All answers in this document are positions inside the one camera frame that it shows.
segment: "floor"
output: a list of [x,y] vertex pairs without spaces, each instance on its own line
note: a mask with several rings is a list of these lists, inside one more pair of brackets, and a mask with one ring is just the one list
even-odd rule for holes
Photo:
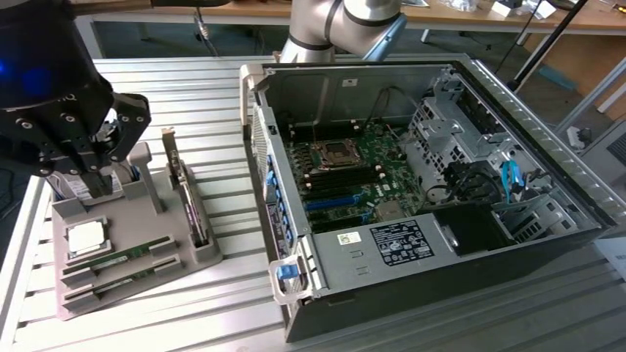
[[[97,22],[96,30],[105,56],[113,59],[208,55],[207,49],[196,40],[192,24],[147,23],[146,28],[150,38],[142,38],[135,23]],[[514,34],[509,33],[435,31],[430,36],[430,44],[423,44],[419,41],[422,33],[420,30],[407,30],[394,53],[467,53],[494,69],[514,42]],[[282,49],[287,27],[215,25],[211,26],[211,38],[222,56],[270,55]],[[498,72],[503,81],[514,77],[527,58],[529,52],[517,46]],[[575,91],[562,88],[537,73],[530,77],[519,96],[550,124],[561,121],[583,98]],[[577,123],[579,127],[591,129],[593,136],[598,136],[610,124],[611,120],[593,109]],[[15,197],[7,210],[16,207],[7,216],[0,212],[0,260],[13,232],[19,213],[16,204],[24,196],[25,181],[27,175],[16,175],[12,183],[7,172],[0,175],[0,209],[9,203],[7,192],[11,189]]]

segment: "blue light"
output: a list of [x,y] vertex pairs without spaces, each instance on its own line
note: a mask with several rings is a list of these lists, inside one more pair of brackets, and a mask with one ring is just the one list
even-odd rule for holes
[[21,75],[21,84],[25,93],[31,96],[41,97],[52,90],[52,75],[44,67],[29,69]]

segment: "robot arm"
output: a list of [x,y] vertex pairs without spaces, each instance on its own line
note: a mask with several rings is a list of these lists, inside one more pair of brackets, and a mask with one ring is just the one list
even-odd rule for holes
[[[151,122],[148,100],[112,91],[75,17],[228,2],[0,1],[0,163],[40,177],[63,174],[84,184],[95,199],[112,194],[112,169],[125,162]],[[298,0],[292,6],[282,62],[330,61],[334,45],[380,60],[406,24],[400,0]]]
[[112,192],[101,170],[125,160],[150,111],[144,97],[113,93],[73,18],[63,0],[0,4],[0,162],[43,177],[75,175],[97,198]]
[[334,46],[368,61],[386,58],[406,26],[400,0],[298,0],[280,62],[328,62]]

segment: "cpu socket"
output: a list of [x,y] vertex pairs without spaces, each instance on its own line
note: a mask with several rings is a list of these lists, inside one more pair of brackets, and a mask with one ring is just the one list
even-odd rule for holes
[[319,154],[322,170],[360,165],[359,152],[351,139],[318,142],[314,145],[314,152]]

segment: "barcode sticker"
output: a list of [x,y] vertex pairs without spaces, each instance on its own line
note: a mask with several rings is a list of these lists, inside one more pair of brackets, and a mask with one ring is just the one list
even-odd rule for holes
[[344,244],[351,244],[351,243],[360,242],[359,232],[342,233],[342,234],[336,235],[336,238],[339,239],[339,244],[342,246]]
[[[89,200],[92,199],[89,194],[89,189],[87,188],[85,183],[81,180],[65,180],[68,182],[68,186],[71,191],[76,195],[80,200]],[[113,192],[121,191],[121,184],[119,183],[117,175],[112,174],[112,182],[113,182]]]

